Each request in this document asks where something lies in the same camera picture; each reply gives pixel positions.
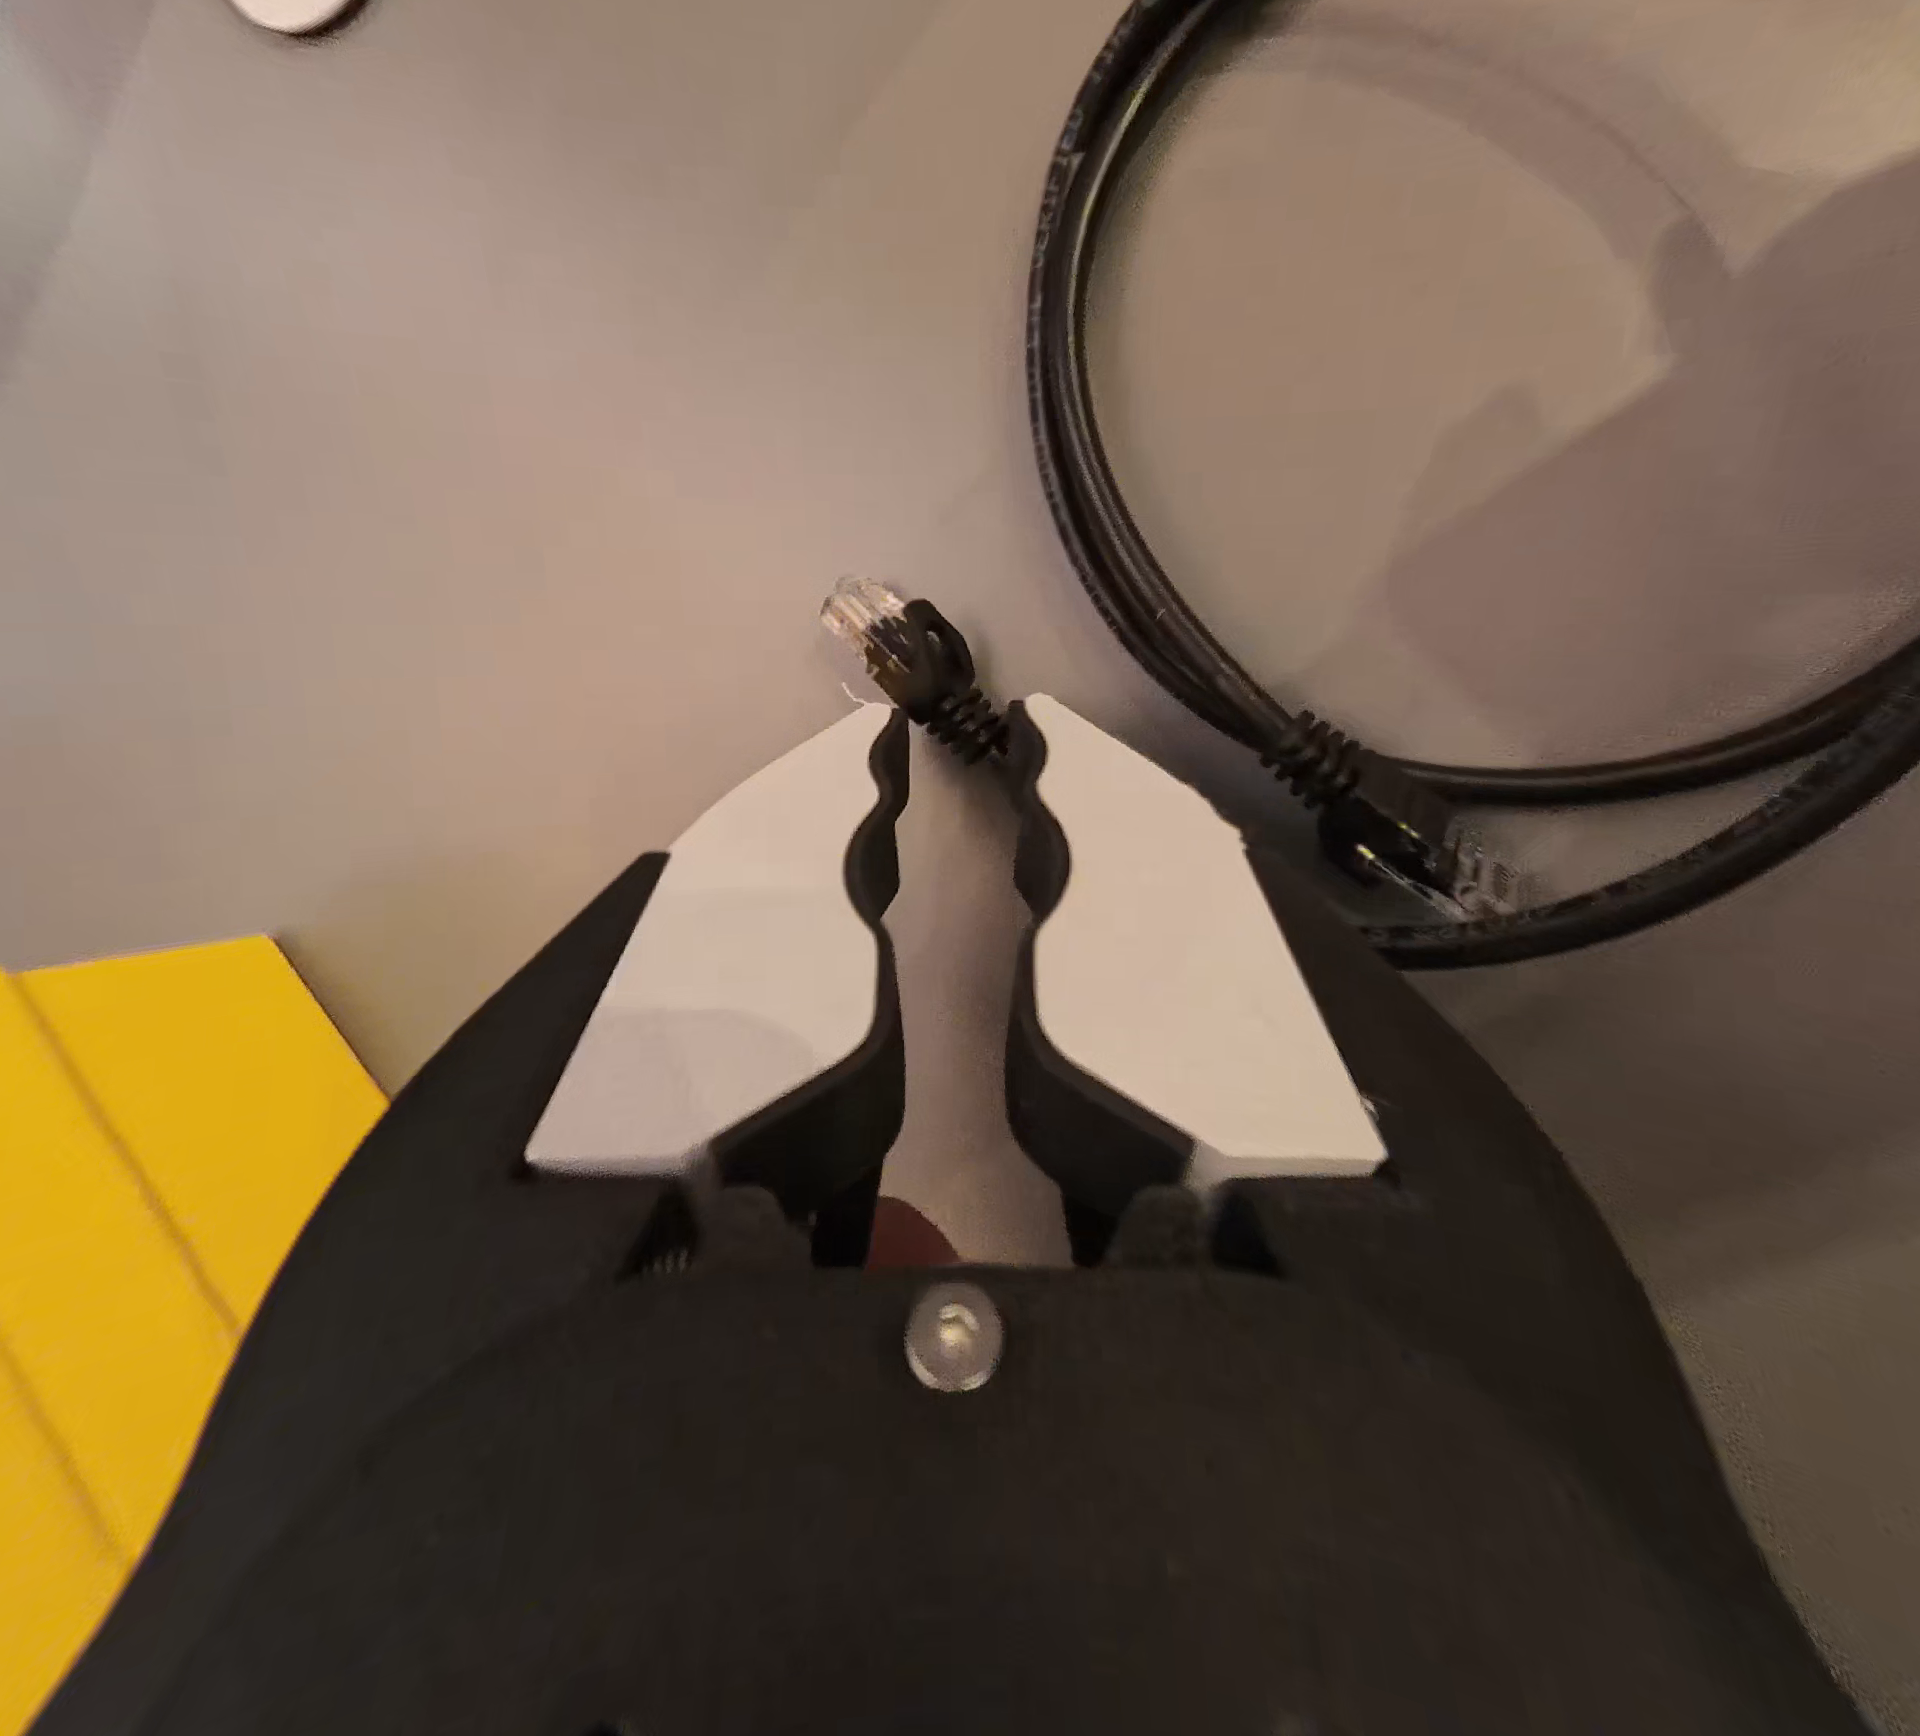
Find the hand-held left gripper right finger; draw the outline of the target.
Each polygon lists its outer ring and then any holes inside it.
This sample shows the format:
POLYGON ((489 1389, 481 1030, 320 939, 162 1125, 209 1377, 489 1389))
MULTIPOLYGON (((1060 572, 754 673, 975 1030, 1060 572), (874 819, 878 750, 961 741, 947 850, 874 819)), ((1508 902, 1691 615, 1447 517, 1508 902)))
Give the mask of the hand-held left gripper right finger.
POLYGON ((1015 705, 1019 943, 1004 1054, 1025 1159, 1076 1210, 1387 1161, 1267 902, 1211 802, 1049 695, 1015 705))

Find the yellow plastic bin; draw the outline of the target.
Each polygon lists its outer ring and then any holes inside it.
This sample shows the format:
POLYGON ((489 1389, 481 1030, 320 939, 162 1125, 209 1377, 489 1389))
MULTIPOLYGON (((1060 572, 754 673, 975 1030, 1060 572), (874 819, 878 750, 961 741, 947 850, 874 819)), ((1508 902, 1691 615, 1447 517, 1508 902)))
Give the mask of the yellow plastic bin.
POLYGON ((387 1105, 263 934, 4 973, 4 1733, 127 1587, 387 1105))

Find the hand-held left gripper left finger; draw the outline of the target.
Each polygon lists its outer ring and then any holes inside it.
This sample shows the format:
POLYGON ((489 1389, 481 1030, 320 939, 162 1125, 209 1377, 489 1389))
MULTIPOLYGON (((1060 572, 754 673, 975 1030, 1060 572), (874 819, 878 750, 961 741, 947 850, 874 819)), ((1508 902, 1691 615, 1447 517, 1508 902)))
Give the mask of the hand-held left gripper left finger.
POLYGON ((861 702, 667 848, 526 1141, 566 1179, 712 1179, 813 1218, 876 1179, 904 1114, 906 719, 861 702))

